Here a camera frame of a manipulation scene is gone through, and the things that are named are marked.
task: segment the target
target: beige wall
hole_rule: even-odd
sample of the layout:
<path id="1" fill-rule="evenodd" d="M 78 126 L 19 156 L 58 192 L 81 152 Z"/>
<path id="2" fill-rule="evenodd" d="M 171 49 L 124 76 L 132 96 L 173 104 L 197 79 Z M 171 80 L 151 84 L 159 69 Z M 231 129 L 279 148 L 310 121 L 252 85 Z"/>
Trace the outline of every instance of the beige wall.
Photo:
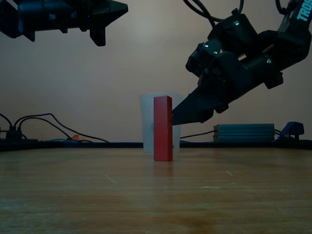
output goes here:
<path id="1" fill-rule="evenodd" d="M 187 95 L 197 78 L 185 63 L 211 26 L 182 0 L 120 0 L 129 13 L 107 28 L 107 46 L 96 47 L 88 33 L 39 32 L 36 42 L 0 35 L 1 113 L 20 116 L 52 112 L 64 124 L 110 141 L 142 141 L 138 97 L 153 92 Z M 216 17 L 226 17 L 239 0 L 202 0 Z M 243 12 L 257 32 L 276 30 L 282 20 L 274 0 L 246 0 Z M 312 139 L 312 56 L 284 71 L 284 84 L 257 87 L 230 109 L 182 134 L 209 131 L 216 124 L 303 122 Z M 5 122 L 0 119 L 4 129 Z M 47 123 L 30 120 L 28 137 L 63 137 Z M 211 140 L 208 136 L 194 141 Z"/>

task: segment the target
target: blue object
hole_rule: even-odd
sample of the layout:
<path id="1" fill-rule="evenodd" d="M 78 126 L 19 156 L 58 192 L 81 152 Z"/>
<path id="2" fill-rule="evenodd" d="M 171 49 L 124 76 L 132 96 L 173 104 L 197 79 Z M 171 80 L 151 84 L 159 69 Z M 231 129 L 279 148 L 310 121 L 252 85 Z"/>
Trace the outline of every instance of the blue object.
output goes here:
<path id="1" fill-rule="evenodd" d="M 299 135 L 304 134 L 304 127 L 302 123 L 289 122 L 286 127 L 281 131 L 279 138 L 294 138 L 299 140 Z"/>

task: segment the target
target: wooden table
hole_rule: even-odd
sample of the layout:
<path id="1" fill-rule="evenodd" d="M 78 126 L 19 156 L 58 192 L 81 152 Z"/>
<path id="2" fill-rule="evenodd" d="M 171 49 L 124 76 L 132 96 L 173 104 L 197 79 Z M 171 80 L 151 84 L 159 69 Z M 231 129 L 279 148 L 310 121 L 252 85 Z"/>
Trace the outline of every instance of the wooden table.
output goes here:
<path id="1" fill-rule="evenodd" d="M 312 151 L 0 154 L 0 234 L 312 233 Z"/>

